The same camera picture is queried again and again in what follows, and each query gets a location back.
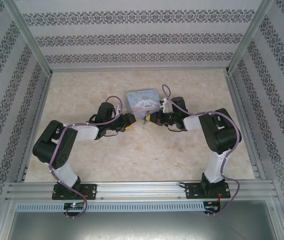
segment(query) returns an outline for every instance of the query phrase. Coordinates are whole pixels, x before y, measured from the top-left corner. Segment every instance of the black plastic housing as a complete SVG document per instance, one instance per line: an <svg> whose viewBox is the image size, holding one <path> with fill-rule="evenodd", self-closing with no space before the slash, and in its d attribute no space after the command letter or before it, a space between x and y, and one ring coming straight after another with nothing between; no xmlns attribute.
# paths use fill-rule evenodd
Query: black plastic housing
<svg viewBox="0 0 284 240"><path fill-rule="evenodd" d="M52 140L58 140L65 127L57 120L52 120L36 141L32 153L42 163L50 163L53 152L56 149L57 144ZM54 158L52 167L59 169L68 160L71 153L74 141L77 137L78 131L73 128L68 128L61 140L61 144L58 148L57 154Z"/></svg>
<svg viewBox="0 0 284 240"><path fill-rule="evenodd" d="M109 102L102 102L100 107L98 108L97 114L94 114L90 117L89 123L91 124L99 124L105 123L112 119L112 114L115 115L116 110L113 104ZM107 130L116 131L116 132L124 132L126 127L134 124L137 121L136 117L131 113L121 114L115 121L109 124L99 125L98 133L95 140L99 140L103 136L106 135Z"/></svg>
<svg viewBox="0 0 284 240"><path fill-rule="evenodd" d="M177 96L171 99L175 104L177 104L180 108L185 111L188 111L186 108L186 103L181 96ZM182 112L175 105L172 104L173 112L156 111L150 114L150 122L155 123L159 126L172 126L176 125L176 127L181 131L186 131L186 128L183 123L183 119L189 116L188 114Z"/></svg>
<svg viewBox="0 0 284 240"><path fill-rule="evenodd" d="M231 118L225 108L218 109L216 112ZM199 116L199 120L206 143L213 152L221 155L223 152L234 147L237 141L237 132L228 120L218 114L204 114ZM240 131L239 135L239 141L241 142L242 136Z"/></svg>

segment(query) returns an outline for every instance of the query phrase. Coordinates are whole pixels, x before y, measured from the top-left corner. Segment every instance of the enclosure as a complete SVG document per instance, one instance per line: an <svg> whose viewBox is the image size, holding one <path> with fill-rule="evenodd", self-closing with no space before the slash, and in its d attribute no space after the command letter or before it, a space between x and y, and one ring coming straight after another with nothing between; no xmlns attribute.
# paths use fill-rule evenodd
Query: enclosure
<svg viewBox="0 0 284 240"><path fill-rule="evenodd" d="M88 121L111 95L124 113L128 92L162 99L162 84L190 113L225 108L239 127L224 171L240 183L229 209L206 217L217 199L188 199L179 186L208 167L201 129L138 119L74 144L72 169L97 187L86 213L66 219L72 201L52 200L36 140L51 120ZM226 182L232 197L237 184ZM284 0L0 0L0 239L26 235L284 239Z"/></svg>

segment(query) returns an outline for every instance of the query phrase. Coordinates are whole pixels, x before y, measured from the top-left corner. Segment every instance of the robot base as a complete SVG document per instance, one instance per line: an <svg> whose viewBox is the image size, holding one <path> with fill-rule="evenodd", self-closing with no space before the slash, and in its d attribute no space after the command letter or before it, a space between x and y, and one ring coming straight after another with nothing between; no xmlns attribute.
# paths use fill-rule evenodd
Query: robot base
<svg viewBox="0 0 284 240"><path fill-rule="evenodd" d="M81 184L81 181L77 181L72 187L79 193L83 194L87 200L95 200L97 195L96 184ZM61 184L57 183L53 187L52 192L53 200L82 200L82 197L72 192Z"/></svg>
<svg viewBox="0 0 284 240"><path fill-rule="evenodd" d="M187 199L215 199L220 193L221 199L231 198L229 185L225 179L217 183L210 183L204 173L201 182L180 183L180 187L185 189Z"/></svg>

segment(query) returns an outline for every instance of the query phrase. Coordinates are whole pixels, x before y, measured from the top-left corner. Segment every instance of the metal sheet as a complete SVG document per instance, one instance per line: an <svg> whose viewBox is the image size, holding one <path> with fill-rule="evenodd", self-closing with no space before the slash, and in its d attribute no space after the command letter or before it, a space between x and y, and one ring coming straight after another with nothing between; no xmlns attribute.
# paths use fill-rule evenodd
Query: metal sheet
<svg viewBox="0 0 284 240"><path fill-rule="evenodd" d="M23 202L18 203L18 213L61 213L64 211L63 202ZM89 202L86 212L194 212L204 211L203 201L170 201L170 202ZM81 212L72 209L69 212Z"/></svg>
<svg viewBox="0 0 284 240"><path fill-rule="evenodd" d="M236 201L217 217L202 212L17 212L10 240L272 240L265 201Z"/></svg>

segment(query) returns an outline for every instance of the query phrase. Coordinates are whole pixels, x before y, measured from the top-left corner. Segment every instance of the aluminum frame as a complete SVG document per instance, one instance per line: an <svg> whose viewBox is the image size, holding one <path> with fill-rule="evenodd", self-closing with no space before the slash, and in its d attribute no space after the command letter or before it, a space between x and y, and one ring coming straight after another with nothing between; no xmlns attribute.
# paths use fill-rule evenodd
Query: aluminum frame
<svg viewBox="0 0 284 240"><path fill-rule="evenodd" d="M260 5L258 6L256 13L253 16L252 21L250 22L248 28L245 31L238 47L233 54L233 57L227 67L228 73L232 73L234 69L237 67L240 59L242 58L247 46L251 42L254 34L256 33L257 29L259 28L260 23L262 22L263 18L265 17L267 11L271 7L273 0L262 0Z"/></svg>
<svg viewBox="0 0 284 240"><path fill-rule="evenodd" d="M33 127L33 129L31 130L31 135L27 144L27 148L25 151L25 155L24 155L24 159L22 161L22 165L21 165L21 171L18 173L17 176L17 182L22 182L24 180L24 175L26 174L26 168L30 162L31 156L32 156L32 149L33 146L36 142L36 137L37 137L37 132L40 126L40 121L41 121L41 117L43 114L43 110L44 107L46 105L46 101L47 101L47 97L49 94L49 90L50 90L50 85L51 85L51 80L52 80L52 76L48 76L46 79L46 83L45 83L45 87L44 87L44 93L43 93L43 97L40 100L40 104L39 104L39 109L36 113L36 117L35 117L35 125Z"/></svg>
<svg viewBox="0 0 284 240"><path fill-rule="evenodd" d="M182 181L186 183L200 181ZM284 239L284 213L278 193L272 180L240 180L240 191L235 201L263 200L267 203L270 218L277 239ZM186 199L180 181L159 182L85 182L97 184L96 200L90 203L132 203L132 202L194 202ZM16 182L10 183L3 210L0 215L0 240L9 238L10 229L19 203L67 203L72 201L52 200L53 182ZM228 181L233 196L237 184ZM196 201L215 201L214 199L196 199Z"/></svg>
<svg viewBox="0 0 284 240"><path fill-rule="evenodd" d="M258 151L257 151L257 148L255 146L255 143L254 143L254 140L251 134L251 130L249 127L249 123L248 123L244 108L241 104L240 95L236 88L235 81L233 79L233 76L231 74L228 74L226 71L224 72L224 76L225 76L228 91L230 93L231 100L232 100L232 103L235 109L235 114L238 119L238 124L241 129L242 137L244 139L247 153L250 157L251 164L254 165L254 167L256 167L256 170L258 172L258 175L254 173L254 176L256 178L258 177L262 180L265 180L267 178L265 176L265 173L264 173L264 170L261 164L261 160L259 158Z"/></svg>
<svg viewBox="0 0 284 240"><path fill-rule="evenodd" d="M15 24L17 25L19 31L23 35L26 43L29 45L32 53L34 54L36 60L40 64L42 70L45 72L45 75L47 77L51 77L52 75L52 69L50 68L50 65L42 53L40 46L36 40L36 38L33 36L26 20L24 19L22 13L20 12L15 0L3 0L3 3L8 10L9 14L13 18Z"/></svg>

